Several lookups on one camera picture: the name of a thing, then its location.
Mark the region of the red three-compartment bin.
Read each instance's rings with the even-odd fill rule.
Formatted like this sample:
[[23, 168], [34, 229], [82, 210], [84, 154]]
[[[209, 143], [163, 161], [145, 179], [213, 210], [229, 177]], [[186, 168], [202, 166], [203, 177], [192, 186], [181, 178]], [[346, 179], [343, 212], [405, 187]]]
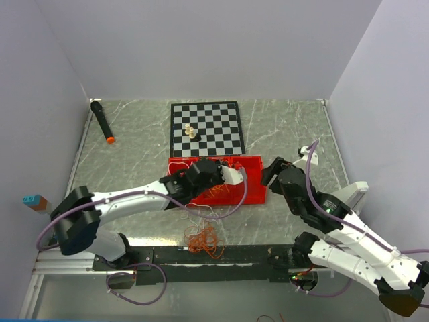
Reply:
[[[221, 161], [222, 164], [232, 166], [238, 169], [244, 167], [247, 174], [248, 192], [244, 205], [264, 204], [266, 199], [266, 187], [261, 184], [261, 171], [263, 161], [261, 156], [209, 156], [210, 160]], [[189, 168], [190, 165], [198, 160], [198, 157], [188, 158], [169, 158], [167, 165], [167, 174], [172, 174], [178, 170]], [[227, 206], [237, 205], [244, 193], [244, 184], [237, 186], [221, 185], [204, 191], [201, 195], [191, 200], [192, 206]]]

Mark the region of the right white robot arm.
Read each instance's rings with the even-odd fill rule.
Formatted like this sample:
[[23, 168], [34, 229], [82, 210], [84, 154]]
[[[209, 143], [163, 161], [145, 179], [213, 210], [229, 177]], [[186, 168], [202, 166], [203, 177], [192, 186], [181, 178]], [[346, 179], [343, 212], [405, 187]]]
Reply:
[[277, 157], [261, 171], [263, 186], [282, 195], [292, 214], [337, 240], [335, 247], [311, 233], [295, 239], [292, 258], [339, 272], [367, 287], [390, 311], [410, 317], [422, 306], [428, 285], [428, 262], [400, 252], [365, 225], [338, 197], [318, 192], [309, 175]]

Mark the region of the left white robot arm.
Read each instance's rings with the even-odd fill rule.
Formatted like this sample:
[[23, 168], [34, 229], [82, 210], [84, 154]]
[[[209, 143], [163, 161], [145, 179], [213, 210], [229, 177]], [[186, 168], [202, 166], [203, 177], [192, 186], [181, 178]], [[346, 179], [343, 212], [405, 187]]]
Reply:
[[134, 189], [92, 193], [86, 186], [75, 188], [51, 216], [60, 251], [65, 256], [91, 252], [118, 270], [126, 269], [136, 261], [135, 250], [125, 235], [104, 230], [103, 225], [144, 211], [186, 205], [224, 182], [221, 162], [201, 158], [188, 169]]

